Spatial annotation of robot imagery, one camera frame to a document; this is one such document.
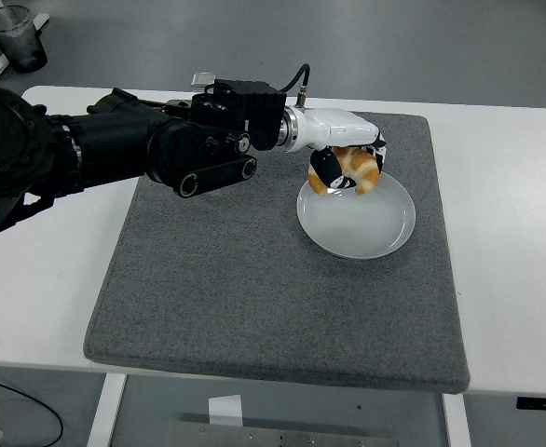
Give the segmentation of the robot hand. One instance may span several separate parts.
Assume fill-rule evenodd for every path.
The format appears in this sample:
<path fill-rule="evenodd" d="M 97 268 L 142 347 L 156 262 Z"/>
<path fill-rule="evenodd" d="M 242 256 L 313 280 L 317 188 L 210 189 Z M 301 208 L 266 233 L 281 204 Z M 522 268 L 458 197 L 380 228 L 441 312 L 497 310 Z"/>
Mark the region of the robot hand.
<path fill-rule="evenodd" d="M 337 108 L 284 111 L 289 152 L 310 148 L 307 183 L 318 195 L 353 189 L 362 196 L 375 188 L 387 146 L 375 124 Z"/>

